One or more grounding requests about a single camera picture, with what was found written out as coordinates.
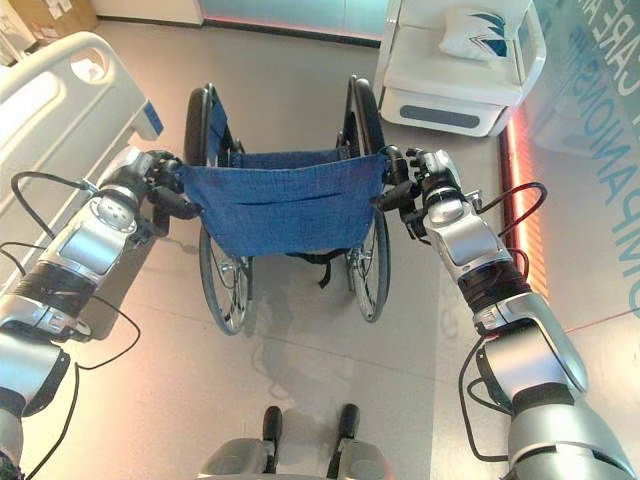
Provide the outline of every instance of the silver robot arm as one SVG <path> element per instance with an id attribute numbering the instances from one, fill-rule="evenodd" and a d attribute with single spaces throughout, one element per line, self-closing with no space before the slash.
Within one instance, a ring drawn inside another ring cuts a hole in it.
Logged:
<path id="1" fill-rule="evenodd" d="M 414 183 L 399 151 L 391 147 L 388 154 L 396 186 L 377 206 L 399 209 L 410 233 L 427 236 L 440 255 L 485 339 L 476 354 L 481 377 L 491 398 L 512 412 L 505 479 L 637 478 L 611 429 L 585 402 L 588 379 L 579 353 L 476 214 L 478 198 L 461 193 L 449 155 L 408 152 L 419 170 Z"/>
<path id="2" fill-rule="evenodd" d="M 0 478 L 20 478 L 21 418 L 51 402 L 70 364 L 53 342 L 90 339 L 79 314 L 125 244 L 166 235 L 170 216 L 197 215 L 179 195 L 173 171 L 180 164 L 170 154 L 127 147 L 35 267 L 0 298 Z M 144 198 L 155 204 L 153 223 L 139 215 Z"/>

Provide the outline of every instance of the handle hole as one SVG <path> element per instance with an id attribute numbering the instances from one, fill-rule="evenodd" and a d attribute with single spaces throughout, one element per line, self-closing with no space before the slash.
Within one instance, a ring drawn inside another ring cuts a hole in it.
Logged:
<path id="1" fill-rule="evenodd" d="M 71 56 L 71 70 L 86 83 L 98 83 L 109 70 L 109 60 L 95 48 L 85 48 Z"/>

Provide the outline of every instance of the gray floor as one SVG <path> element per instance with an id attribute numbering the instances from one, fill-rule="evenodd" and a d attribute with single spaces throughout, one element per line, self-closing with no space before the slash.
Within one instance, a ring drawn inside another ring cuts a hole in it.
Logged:
<path id="1" fill-rule="evenodd" d="M 188 95 L 208 81 L 248 150 L 330 147 L 349 75 L 372 79 L 377 59 L 368 48 L 229 30 L 103 23 L 97 33 L 165 123 L 158 142 L 138 143 L 174 152 L 182 151 Z M 468 190 L 492 197 L 499 189 L 495 140 L 389 124 L 385 134 L 401 147 L 447 148 Z M 346 402 L 360 405 L 361 438 L 384 451 L 398 479 L 504 473 L 473 458 L 459 414 L 457 371 L 475 340 L 470 312 L 436 255 L 412 242 L 396 215 L 389 227 L 392 285 L 377 324 L 362 320 L 339 271 L 320 290 L 321 268 L 261 258 L 256 321 L 228 338 L 212 323 L 201 293 L 199 226 L 174 222 L 123 305 L 142 326 L 140 344 L 83 375 L 67 439 L 41 478 L 191 479 L 226 440 L 259 435 L 271 404 L 285 412 L 280 471 L 322 475 Z M 107 340 L 69 350 L 91 362 L 132 335 L 119 322 Z M 25 422 L 25 471 L 57 435 L 71 387 L 69 375 L 47 412 Z M 475 408 L 471 415 L 482 449 L 504 449 L 504 419 Z"/>

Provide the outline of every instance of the black cable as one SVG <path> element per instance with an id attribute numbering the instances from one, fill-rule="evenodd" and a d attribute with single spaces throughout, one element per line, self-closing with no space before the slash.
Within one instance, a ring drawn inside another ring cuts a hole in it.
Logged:
<path id="1" fill-rule="evenodd" d="M 479 403 L 483 407 L 490 408 L 491 410 L 495 410 L 496 412 L 504 413 L 506 415 L 511 415 L 511 412 L 506 408 L 501 407 L 500 405 L 496 405 L 495 403 L 488 402 L 473 393 L 473 387 L 479 385 L 480 383 L 484 383 L 484 380 L 482 380 L 482 378 L 476 378 L 471 383 L 469 383 L 469 385 L 467 385 L 467 393 L 469 394 L 469 397 L 471 397 L 473 401 Z"/>
<path id="2" fill-rule="evenodd" d="M 467 404 L 464 400 L 464 374 L 467 371 L 467 367 L 471 362 L 471 358 L 473 357 L 476 350 L 480 348 L 480 345 L 484 341 L 484 338 L 480 337 L 478 341 L 475 343 L 467 358 L 465 358 L 464 363 L 462 364 L 462 368 L 460 369 L 460 374 L 458 375 L 458 396 L 460 397 L 460 408 L 462 409 L 462 418 L 464 420 L 464 427 L 467 431 L 467 439 L 469 440 L 469 447 L 471 447 L 471 451 L 473 455 L 482 462 L 508 462 L 509 457 L 507 455 L 482 455 L 478 452 L 476 448 L 476 442 L 473 439 L 473 431 L 471 430 L 471 422 L 469 422 L 469 414 L 467 413 Z"/>
<path id="3" fill-rule="evenodd" d="M 507 250 L 515 253 L 516 255 L 520 255 L 522 257 L 522 262 L 523 262 L 522 276 L 526 280 L 529 277 L 529 255 L 527 255 L 527 252 L 525 252 L 524 250 L 521 250 L 520 248 L 507 248 Z"/>
<path id="4" fill-rule="evenodd" d="M 134 322 L 133 320 L 131 320 L 131 318 L 129 318 L 129 316 L 124 313 L 122 310 L 120 310 L 118 307 L 116 307 L 115 305 L 113 305 L 112 303 L 110 303 L 109 301 L 105 300 L 102 297 L 98 297 L 97 295 L 93 295 L 92 298 L 95 298 L 96 300 L 98 300 L 99 302 L 104 303 L 105 305 L 107 305 L 108 307 L 112 308 L 115 312 L 117 312 L 119 315 L 122 315 L 130 324 L 133 328 L 136 329 L 136 338 L 133 340 L 133 342 L 131 342 L 131 344 L 125 348 L 124 350 L 122 350 L 119 354 L 117 354 L 114 357 L 111 357 L 108 360 L 105 360 L 104 362 L 100 362 L 96 365 L 93 365 L 91 367 L 85 367 L 84 365 L 79 365 L 78 368 L 80 368 L 80 370 L 86 370 L 86 371 L 90 371 L 90 370 L 96 370 L 100 367 L 104 367 L 105 365 L 113 362 L 114 360 L 117 360 L 118 358 L 120 358 L 122 355 L 124 355 L 125 353 L 127 353 L 129 350 L 131 350 L 133 347 L 136 346 L 136 344 L 138 343 L 138 340 L 140 340 L 140 336 L 142 335 L 142 331 L 140 330 L 140 327 L 138 326 L 138 324 L 136 322 Z"/>
<path id="5" fill-rule="evenodd" d="M 71 180 L 67 180 L 57 175 L 52 175 L 51 173 L 43 173 L 43 172 L 32 172 L 32 171 L 19 172 L 19 173 L 16 173 L 13 177 L 11 177 L 11 190 L 13 190 L 13 194 L 16 196 L 16 199 L 18 200 L 18 202 L 20 202 L 20 205 L 22 205 L 22 208 L 24 208 L 26 212 L 31 216 L 31 218 L 35 220 L 35 222 L 40 226 L 40 228 L 42 228 L 42 230 L 44 230 L 44 232 L 49 236 L 49 238 L 53 239 L 56 236 L 55 233 L 53 233 L 53 230 L 49 228 L 49 225 L 47 225 L 47 223 L 42 219 L 42 217 L 40 217 L 40 215 L 38 215 L 38 213 L 31 207 L 31 205 L 29 205 L 29 203 L 25 200 L 24 195 L 22 195 L 22 192 L 20 191 L 20 180 L 25 177 L 43 178 L 46 180 L 51 180 L 53 182 L 61 183 L 68 187 L 77 188 L 79 190 L 88 190 L 89 185 L 86 183 L 73 182 Z"/>
<path id="6" fill-rule="evenodd" d="M 507 197 L 511 197 L 514 194 L 522 191 L 522 190 L 528 190 L 531 188 L 535 188 L 540 192 L 540 197 L 538 198 L 538 200 L 536 201 L 536 203 L 534 203 L 531 208 L 529 208 L 529 210 L 527 210 L 526 212 L 524 212 L 522 215 L 520 215 L 520 217 L 518 217 L 516 220 L 514 220 L 513 222 L 511 222 L 509 225 L 507 225 L 504 230 L 502 230 L 498 236 L 502 237 L 504 235 L 506 235 L 507 233 L 509 233 L 511 230 L 513 230 L 514 228 L 516 228 L 520 223 L 524 222 L 527 218 L 529 218 L 531 215 L 533 215 L 533 213 L 540 208 L 540 206 L 544 203 L 544 201 L 547 199 L 547 187 L 545 187 L 542 183 L 540 182 L 528 182 L 528 183 L 523 183 L 522 185 L 518 185 L 517 187 L 513 187 L 509 190 L 507 190 L 506 192 L 498 195 L 496 198 L 494 198 L 491 202 L 489 202 L 488 204 L 486 204 L 485 206 L 483 206 L 482 208 L 480 208 L 477 212 L 478 213 L 485 213 L 489 210 L 491 210 L 493 207 L 495 207 L 497 204 L 499 204 L 500 202 L 503 202 L 505 200 L 505 198 Z"/>
<path id="7" fill-rule="evenodd" d="M 8 245 L 17 245 L 20 247 L 29 247 L 29 248 L 36 248 L 38 250 L 45 250 L 44 247 L 39 247 L 38 245 L 32 245 L 30 243 L 23 243 L 23 242 L 3 242 L 0 244 L 0 254 L 4 255 L 9 260 L 11 260 L 16 266 L 16 268 L 18 269 L 18 271 L 20 272 L 20 275 L 23 277 L 27 274 L 27 271 L 24 269 L 24 267 L 16 257 L 14 257 L 12 254 L 10 254 L 4 249 L 4 247 Z"/>
<path id="8" fill-rule="evenodd" d="M 36 473 L 40 471 L 40 469 L 44 466 L 47 461 L 51 458 L 51 456 L 58 449 L 64 437 L 67 435 L 67 430 L 69 430 L 69 424 L 71 424 L 71 418 L 73 417 L 73 412 L 76 409 L 76 403 L 78 402 L 78 392 L 80 391 L 80 366 L 77 363 L 73 364 L 73 371 L 75 372 L 75 386 L 73 387 L 73 398 L 71 399 L 71 405 L 69 406 L 69 413 L 67 413 L 67 419 L 64 422 L 64 426 L 62 427 L 62 432 L 60 432 L 60 436 L 56 443 L 49 449 L 47 454 L 40 460 L 40 463 L 34 468 L 29 475 L 27 475 L 25 480 L 31 480 Z"/>
<path id="9" fill-rule="evenodd" d="M 32 245 L 30 243 L 23 243 L 23 242 L 4 242 L 2 244 L 0 244 L 0 253 L 4 253 L 5 256 L 7 258 L 9 258 L 18 268 L 18 270 L 20 271 L 20 273 L 22 274 L 22 276 L 26 275 L 26 271 L 24 269 L 24 267 L 22 266 L 22 264 L 18 261 L 17 258 L 15 258 L 13 255 L 11 255 L 8 252 L 4 252 L 2 250 L 2 248 L 6 245 L 18 245 L 18 246 L 22 246 L 22 247 L 29 247 L 29 248 L 37 248 L 39 250 L 45 250 L 44 247 L 40 247 L 38 245 Z M 117 312 L 119 315 L 122 315 L 132 326 L 133 328 L 136 329 L 136 338 L 133 340 L 133 342 L 131 342 L 131 344 L 125 348 L 123 351 L 121 351 L 120 353 L 118 353 L 117 355 L 115 355 L 114 357 L 111 357 L 108 360 L 105 360 L 103 362 L 100 362 L 96 365 L 92 365 L 90 367 L 86 367 L 84 365 L 79 365 L 77 362 L 75 362 L 73 364 L 74 366 L 74 372 L 75 372 L 75 386 L 74 386 L 74 390 L 73 390 L 73 398 L 71 400 L 71 405 L 69 407 L 69 413 L 67 413 L 67 419 L 64 422 L 64 426 L 62 427 L 62 432 L 60 432 L 60 436 L 58 437 L 58 440 L 56 440 L 56 443 L 53 444 L 53 446 L 49 449 L 49 451 L 47 452 L 47 454 L 42 458 L 42 460 L 40 460 L 40 463 L 38 463 L 38 465 L 33 469 L 33 471 L 25 478 L 25 480 L 31 480 L 39 471 L 40 469 L 49 461 L 49 459 L 51 458 L 51 456 L 55 453 L 55 451 L 58 449 L 58 447 L 60 446 L 60 444 L 62 443 L 62 441 L 64 440 L 65 436 L 67 435 L 67 430 L 69 430 L 69 425 L 71 424 L 71 418 L 73 417 L 73 413 L 75 411 L 76 408 L 76 403 L 78 401 L 78 393 L 80 390 L 80 370 L 85 370 L 85 371 L 90 371 L 90 370 L 96 370 L 100 367 L 103 367 L 115 360 L 117 360 L 118 358 L 120 358 L 121 356 L 123 356 L 125 353 L 127 353 L 129 350 L 131 350 L 133 347 L 135 347 L 135 345 L 138 343 L 138 341 L 140 340 L 140 336 L 142 335 L 142 331 L 140 330 L 140 327 L 138 326 L 138 324 L 136 322 L 134 322 L 127 314 L 125 314 L 122 310 L 120 310 L 119 308 L 117 308 L 115 305 L 113 305 L 111 302 L 105 300 L 102 297 L 98 297 L 97 295 L 92 295 L 92 298 L 95 298 L 96 300 L 98 300 L 99 302 L 102 302 L 103 304 L 107 305 L 108 307 L 112 308 L 115 312 Z"/>

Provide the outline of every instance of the glass panel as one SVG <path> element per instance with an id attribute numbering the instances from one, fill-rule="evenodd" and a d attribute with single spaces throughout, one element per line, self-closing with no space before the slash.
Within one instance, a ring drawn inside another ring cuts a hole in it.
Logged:
<path id="1" fill-rule="evenodd" d="M 541 181 L 549 197 L 518 240 L 532 286 L 587 365 L 589 404 L 638 467 L 628 421 L 638 406 L 627 399 L 640 395 L 628 382 L 640 358 L 640 2 L 534 3 L 547 57 L 509 127 L 510 168 L 514 183 Z"/>
<path id="2" fill-rule="evenodd" d="M 201 0 L 206 18 L 380 39 L 388 0 Z"/>

